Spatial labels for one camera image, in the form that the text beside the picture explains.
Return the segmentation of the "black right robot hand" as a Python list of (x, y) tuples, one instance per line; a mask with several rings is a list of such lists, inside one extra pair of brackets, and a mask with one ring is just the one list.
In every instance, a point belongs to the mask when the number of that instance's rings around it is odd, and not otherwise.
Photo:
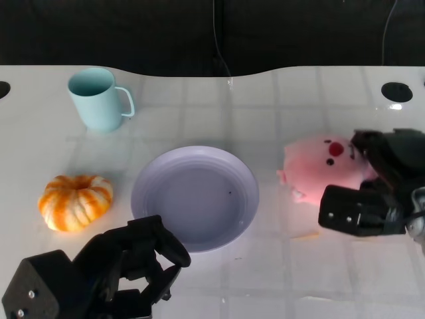
[(413, 214), (412, 193), (424, 187), (424, 133), (357, 130), (351, 143), (378, 175), (375, 188), (391, 195), (406, 216)]

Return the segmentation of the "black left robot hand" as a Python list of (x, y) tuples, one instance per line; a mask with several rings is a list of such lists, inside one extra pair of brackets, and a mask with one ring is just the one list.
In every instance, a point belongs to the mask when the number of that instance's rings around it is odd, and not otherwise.
[(151, 318), (191, 258), (155, 215), (96, 235), (72, 264), (88, 285), (81, 318)]

